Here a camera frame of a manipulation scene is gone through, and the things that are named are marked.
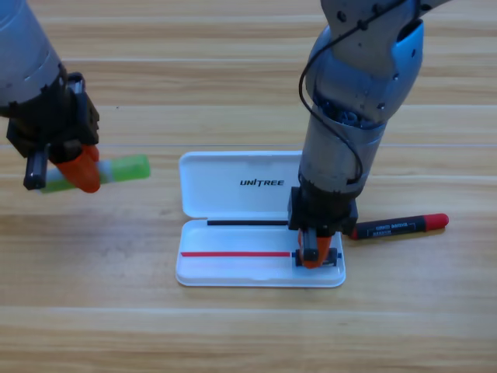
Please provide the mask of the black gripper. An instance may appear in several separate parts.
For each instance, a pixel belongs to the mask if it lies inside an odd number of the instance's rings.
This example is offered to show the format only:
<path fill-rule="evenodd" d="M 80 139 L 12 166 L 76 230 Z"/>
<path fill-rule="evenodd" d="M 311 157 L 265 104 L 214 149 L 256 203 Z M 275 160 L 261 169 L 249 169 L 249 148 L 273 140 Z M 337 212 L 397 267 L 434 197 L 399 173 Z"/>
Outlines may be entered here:
<path fill-rule="evenodd" d="M 355 193 L 328 193 L 294 186 L 288 202 L 288 228 L 298 232 L 296 257 L 315 269 L 327 260 L 335 233 L 349 235 L 357 221 Z"/>
<path fill-rule="evenodd" d="M 99 190 L 99 113 L 81 73 L 62 72 L 35 98 L 8 103 L 5 117 L 9 119 L 7 139 L 26 159 L 26 189 L 47 186 L 51 163 L 72 186 L 86 193 Z"/>

